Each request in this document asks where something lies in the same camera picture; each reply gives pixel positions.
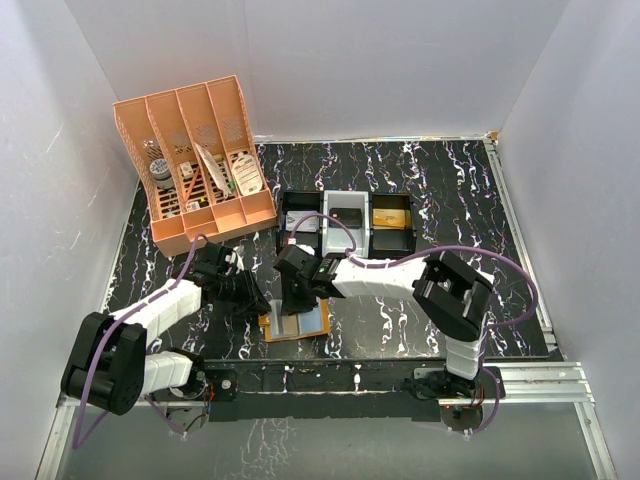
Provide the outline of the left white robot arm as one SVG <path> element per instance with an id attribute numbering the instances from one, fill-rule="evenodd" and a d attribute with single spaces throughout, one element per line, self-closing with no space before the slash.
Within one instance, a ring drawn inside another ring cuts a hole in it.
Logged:
<path id="1" fill-rule="evenodd" d="M 207 242 L 192 248 L 177 275 L 143 299 L 83 319 L 62 375 L 62 392 L 115 415 L 159 390 L 197 398 L 207 376 L 197 368 L 195 354 L 180 349 L 149 354 L 147 349 L 179 321 L 216 303 L 251 316 L 271 311 L 237 252 Z"/>

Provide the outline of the orange leather card holder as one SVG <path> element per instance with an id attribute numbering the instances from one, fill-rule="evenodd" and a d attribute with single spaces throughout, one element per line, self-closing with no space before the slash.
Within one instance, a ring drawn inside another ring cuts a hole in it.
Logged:
<path id="1" fill-rule="evenodd" d="M 330 331 L 329 309 L 326 300 L 320 300 L 310 312 L 285 315 L 282 301 L 270 302 L 271 311 L 258 319 L 268 343 L 293 341 L 327 335 Z"/>

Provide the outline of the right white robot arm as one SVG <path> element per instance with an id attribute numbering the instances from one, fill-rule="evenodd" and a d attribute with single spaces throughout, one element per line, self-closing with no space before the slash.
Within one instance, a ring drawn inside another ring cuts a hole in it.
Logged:
<path id="1" fill-rule="evenodd" d="M 390 297 L 413 300 L 444 335 L 446 357 L 441 371 L 407 380 L 423 398 L 472 397 L 480 387 L 485 316 L 493 282 L 451 251 L 371 260 L 329 254 L 318 258 L 288 245 L 274 269 L 313 299 Z"/>

